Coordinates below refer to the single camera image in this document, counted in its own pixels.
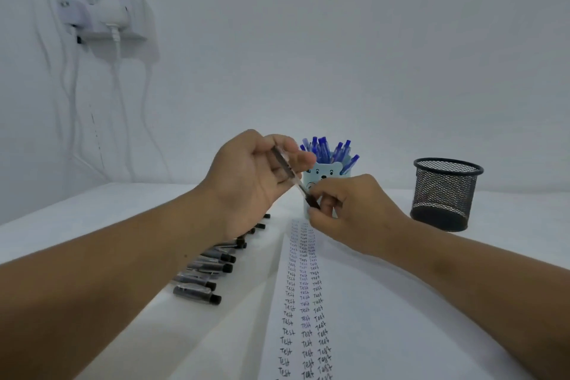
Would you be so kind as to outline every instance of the wire mesh cup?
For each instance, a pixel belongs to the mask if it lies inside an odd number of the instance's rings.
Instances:
[[[477,176],[483,174],[483,168],[444,158],[421,158],[414,165],[416,191],[410,216],[444,231],[465,230]]]

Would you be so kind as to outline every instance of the table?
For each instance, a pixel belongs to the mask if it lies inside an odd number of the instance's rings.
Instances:
[[[110,183],[0,226],[0,262],[81,236],[181,195],[193,186]],[[406,212],[412,190],[387,193]],[[460,233],[570,269],[570,193],[476,192]],[[234,272],[218,280],[219,306],[172,295],[168,286],[78,379],[257,378],[284,230],[302,218],[290,190],[270,210],[266,230],[248,239]]]

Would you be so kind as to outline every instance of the white paper sheet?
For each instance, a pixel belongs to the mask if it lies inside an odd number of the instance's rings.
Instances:
[[[294,220],[259,380],[532,377],[431,288]]]

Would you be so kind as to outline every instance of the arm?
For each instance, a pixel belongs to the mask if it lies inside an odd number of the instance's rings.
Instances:
[[[315,157],[281,135],[247,131],[217,153],[194,190],[120,223],[0,265],[4,378],[76,376],[193,258],[252,228]]]
[[[570,376],[570,270],[413,221],[369,175],[313,193],[324,195],[315,228],[431,285],[538,378]]]

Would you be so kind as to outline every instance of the bear-shaped pen cup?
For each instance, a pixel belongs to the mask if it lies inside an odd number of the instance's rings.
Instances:
[[[343,167],[350,162],[352,159],[351,156],[347,155],[344,157],[342,162],[333,162],[332,164],[319,164],[316,163],[313,168],[307,171],[303,171],[303,184],[307,187],[307,189],[311,189],[311,187],[317,184],[318,181],[322,181],[326,178],[348,178],[351,175],[351,170],[348,170],[342,176],[340,175],[340,171]],[[309,218],[309,205],[307,202],[303,201],[304,204],[304,211],[305,211],[305,218]]]

